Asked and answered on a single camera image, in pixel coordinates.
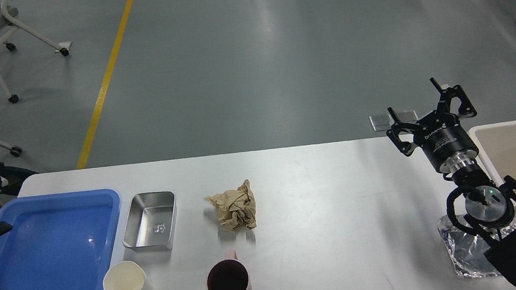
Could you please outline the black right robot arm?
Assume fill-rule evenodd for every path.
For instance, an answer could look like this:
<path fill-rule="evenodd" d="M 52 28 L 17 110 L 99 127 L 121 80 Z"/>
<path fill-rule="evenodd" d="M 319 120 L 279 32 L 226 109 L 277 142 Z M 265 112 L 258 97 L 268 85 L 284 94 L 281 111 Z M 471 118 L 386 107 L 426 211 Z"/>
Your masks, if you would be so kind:
<path fill-rule="evenodd" d="M 483 256 L 516 287 L 516 180 L 507 175 L 497 185 L 478 164 L 479 149 L 461 125 L 477 116 L 462 86 L 440 85 L 435 110 L 414 122 L 402 121 L 388 108 L 392 124 L 386 135 L 405 156 L 421 148 L 432 167 L 456 185 L 446 199 L 447 217 L 462 232 L 487 243 Z"/>

